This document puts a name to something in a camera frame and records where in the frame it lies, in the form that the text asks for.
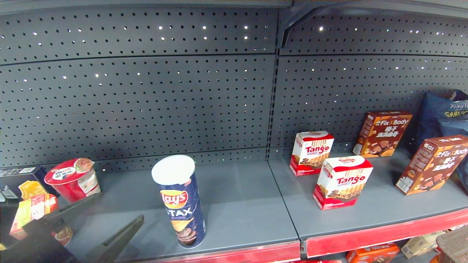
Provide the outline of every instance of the lower shelf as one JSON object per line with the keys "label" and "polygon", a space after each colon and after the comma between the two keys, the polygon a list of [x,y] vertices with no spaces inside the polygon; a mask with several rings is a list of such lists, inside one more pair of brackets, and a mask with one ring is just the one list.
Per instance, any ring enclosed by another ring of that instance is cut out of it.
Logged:
{"label": "lower shelf", "polygon": [[318,176],[295,177],[289,159],[269,160],[308,257],[406,239],[468,222],[468,196],[453,178],[439,190],[405,196],[394,184],[410,162],[406,152],[369,161],[374,170],[357,203],[320,211],[312,198]]}
{"label": "lower shelf", "polygon": [[91,248],[143,214],[144,225],[117,261],[300,258],[296,231],[266,161],[197,166],[196,176],[206,221],[206,237],[198,247],[178,245],[151,172],[135,171],[99,176],[103,198],[73,222],[76,234],[67,249],[83,260]]}

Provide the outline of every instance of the lay's logo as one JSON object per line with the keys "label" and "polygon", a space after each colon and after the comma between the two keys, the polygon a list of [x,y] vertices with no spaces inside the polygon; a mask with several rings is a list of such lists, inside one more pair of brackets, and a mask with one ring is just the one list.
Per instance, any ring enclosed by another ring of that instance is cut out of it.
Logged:
{"label": "lay's logo", "polygon": [[187,191],[161,190],[161,197],[167,208],[180,209],[187,203],[189,194]]}

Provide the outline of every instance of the chip canister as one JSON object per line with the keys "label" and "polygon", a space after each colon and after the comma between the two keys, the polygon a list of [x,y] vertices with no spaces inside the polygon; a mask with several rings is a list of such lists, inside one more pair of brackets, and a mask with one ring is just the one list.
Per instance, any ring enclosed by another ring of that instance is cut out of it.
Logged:
{"label": "chip canister", "polygon": [[205,220],[195,179],[195,162],[187,155],[172,155],[151,170],[179,244],[194,248],[205,238]]}

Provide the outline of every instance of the pegboard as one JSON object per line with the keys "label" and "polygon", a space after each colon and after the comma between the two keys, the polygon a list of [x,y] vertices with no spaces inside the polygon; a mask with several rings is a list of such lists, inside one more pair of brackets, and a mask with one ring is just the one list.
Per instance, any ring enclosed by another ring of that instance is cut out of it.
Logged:
{"label": "pegboard", "polygon": [[274,55],[0,67],[1,165],[266,147]]}
{"label": "pegboard", "polygon": [[[352,152],[355,145],[355,141],[347,142],[333,142],[331,147],[331,153],[345,153]],[[273,147],[269,150],[269,158],[291,158],[291,153],[293,152],[293,146],[283,146],[283,147]]]}
{"label": "pegboard", "polygon": [[94,8],[0,16],[0,64],[274,53],[276,9]]}
{"label": "pegboard", "polygon": [[[202,152],[202,153],[187,153],[186,155],[193,158],[197,166],[207,164],[219,163],[233,163],[240,161],[264,161],[266,148],[251,148],[251,149],[238,149],[226,150],[216,152]],[[115,160],[101,160],[94,163],[94,169],[99,174],[127,172],[135,170],[151,170],[155,163],[159,160],[170,155],[158,155],[137,157],[128,159],[115,159]],[[54,168],[56,164],[45,165],[46,170]]]}
{"label": "pegboard", "polygon": [[427,91],[467,90],[468,59],[435,56],[336,55],[279,58],[271,147],[296,133],[329,131],[354,141],[365,113],[417,112]]}
{"label": "pegboard", "polygon": [[327,8],[295,26],[282,55],[468,55],[468,21],[388,10]]}

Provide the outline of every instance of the plastic basket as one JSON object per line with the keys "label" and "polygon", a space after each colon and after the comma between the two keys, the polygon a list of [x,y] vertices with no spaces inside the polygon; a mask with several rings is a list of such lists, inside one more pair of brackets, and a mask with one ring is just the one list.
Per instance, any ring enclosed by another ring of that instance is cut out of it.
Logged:
{"label": "plastic basket", "polygon": [[439,263],[468,263],[468,226],[442,234],[436,238]]}

